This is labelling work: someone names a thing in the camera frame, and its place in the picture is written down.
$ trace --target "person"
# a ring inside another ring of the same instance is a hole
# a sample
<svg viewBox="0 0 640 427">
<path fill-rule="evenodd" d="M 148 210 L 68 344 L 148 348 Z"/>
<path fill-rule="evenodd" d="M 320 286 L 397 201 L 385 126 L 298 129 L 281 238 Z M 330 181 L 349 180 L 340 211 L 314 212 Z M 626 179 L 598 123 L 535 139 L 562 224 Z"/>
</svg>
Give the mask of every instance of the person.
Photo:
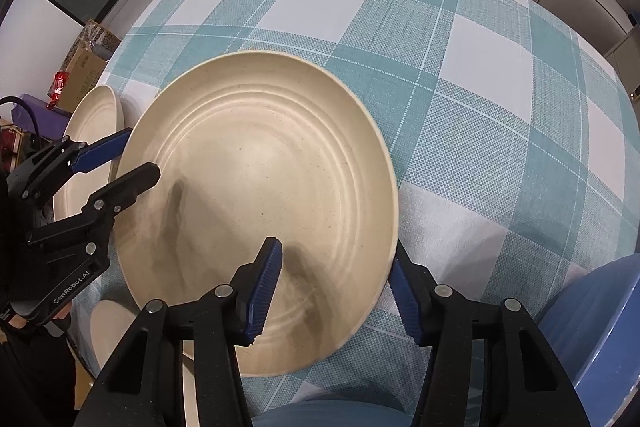
<svg viewBox="0 0 640 427">
<path fill-rule="evenodd" d="M 55 318 L 66 317 L 71 303 Z M 76 363 L 65 335 L 15 315 L 0 321 L 0 423 L 12 427 L 71 427 L 76 419 Z"/>
</svg>

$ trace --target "cardboard box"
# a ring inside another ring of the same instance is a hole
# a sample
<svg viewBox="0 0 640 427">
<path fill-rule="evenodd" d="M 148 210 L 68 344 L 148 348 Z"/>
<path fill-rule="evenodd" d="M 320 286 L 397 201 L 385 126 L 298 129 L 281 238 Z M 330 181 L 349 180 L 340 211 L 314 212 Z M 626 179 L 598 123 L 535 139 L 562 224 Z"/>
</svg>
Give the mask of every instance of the cardboard box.
<svg viewBox="0 0 640 427">
<path fill-rule="evenodd" d="M 65 60 L 62 61 L 59 71 L 66 71 L 71 63 L 71 59 L 76 54 L 78 48 L 85 46 L 87 43 L 91 46 L 101 46 L 111 55 L 116 51 L 116 48 L 120 45 L 120 39 L 111 33 L 107 28 L 103 28 L 96 21 L 89 19 L 82 28 L 82 31 L 76 38 L 76 41 L 66 54 Z"/>
<path fill-rule="evenodd" d="M 81 42 L 66 67 L 69 78 L 56 107 L 67 112 L 75 111 L 84 96 L 94 89 L 105 67 L 107 62 L 95 55 L 86 42 Z"/>
</svg>

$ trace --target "screw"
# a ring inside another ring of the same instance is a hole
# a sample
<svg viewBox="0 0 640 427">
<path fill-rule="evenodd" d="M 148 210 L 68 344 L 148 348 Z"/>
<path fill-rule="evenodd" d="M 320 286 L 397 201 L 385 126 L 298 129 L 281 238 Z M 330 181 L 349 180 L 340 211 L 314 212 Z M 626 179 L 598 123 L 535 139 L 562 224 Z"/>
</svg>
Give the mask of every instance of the screw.
<svg viewBox="0 0 640 427">
<path fill-rule="evenodd" d="M 507 299 L 504 302 L 504 307 L 511 312 L 519 312 L 520 308 L 522 308 L 522 304 L 520 304 L 520 301 L 516 299 Z"/>
<path fill-rule="evenodd" d="M 446 284 L 438 284 L 434 288 L 434 292 L 436 292 L 436 295 L 439 295 L 440 297 L 450 297 L 453 295 L 453 290 Z"/>
<path fill-rule="evenodd" d="M 228 297 L 234 292 L 233 286 L 229 284 L 221 284 L 216 286 L 216 289 L 213 290 L 213 293 L 216 294 L 216 297 Z"/>
<path fill-rule="evenodd" d="M 153 299 L 146 303 L 145 308 L 149 313 L 159 312 L 162 309 L 162 301 L 160 299 Z"/>
</svg>

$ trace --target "white wall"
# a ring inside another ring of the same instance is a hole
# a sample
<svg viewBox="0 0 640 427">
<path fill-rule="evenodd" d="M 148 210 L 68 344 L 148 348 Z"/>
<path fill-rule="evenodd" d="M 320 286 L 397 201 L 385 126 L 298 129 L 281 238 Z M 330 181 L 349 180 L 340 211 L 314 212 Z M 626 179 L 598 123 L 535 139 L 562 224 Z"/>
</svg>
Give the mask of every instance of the white wall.
<svg viewBox="0 0 640 427">
<path fill-rule="evenodd" d="M 82 26 L 47 0 L 14 0 L 0 25 L 0 96 L 47 100 L 53 76 Z M 12 104 L 0 106 L 11 120 Z"/>
</svg>

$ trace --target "table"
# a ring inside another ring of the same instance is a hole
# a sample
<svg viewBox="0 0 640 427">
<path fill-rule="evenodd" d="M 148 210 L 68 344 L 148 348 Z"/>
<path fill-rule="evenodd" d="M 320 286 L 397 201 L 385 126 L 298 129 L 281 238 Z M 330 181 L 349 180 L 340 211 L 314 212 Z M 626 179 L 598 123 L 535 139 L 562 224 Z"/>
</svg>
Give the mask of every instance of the table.
<svg viewBox="0 0 640 427">
<path fill-rule="evenodd" d="M 518 298 L 535 316 L 574 278 L 634 251 L 640 134 L 613 68 L 529 0 L 154 0 L 101 83 L 133 125 L 203 60 L 277 50 L 338 76 L 391 154 L 400 237 L 467 298 Z M 111 268 L 76 300 L 74 336 L 95 370 L 88 316 L 134 307 Z M 331 394 L 411 412 L 429 350 L 405 336 L 388 287 L 366 323 L 293 375 L 244 378 L 253 414 Z M 481 346 L 469 418 L 478 413 Z"/>
</svg>

